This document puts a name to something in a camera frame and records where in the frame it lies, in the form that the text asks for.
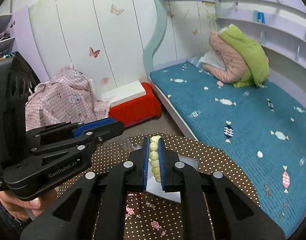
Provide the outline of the person's left hand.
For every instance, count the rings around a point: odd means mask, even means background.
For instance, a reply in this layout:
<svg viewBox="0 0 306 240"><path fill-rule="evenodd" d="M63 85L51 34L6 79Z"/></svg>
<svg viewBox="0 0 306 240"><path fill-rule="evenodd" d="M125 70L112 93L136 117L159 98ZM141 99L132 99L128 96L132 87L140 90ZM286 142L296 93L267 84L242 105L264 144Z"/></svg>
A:
<svg viewBox="0 0 306 240"><path fill-rule="evenodd" d="M57 192L52 189L41 196L25 202L18 199L11 191L0 191L0 202L10 215L18 220L25 221L29 219L26 210L31 210L33 215L41 215L55 200Z"/></svg>

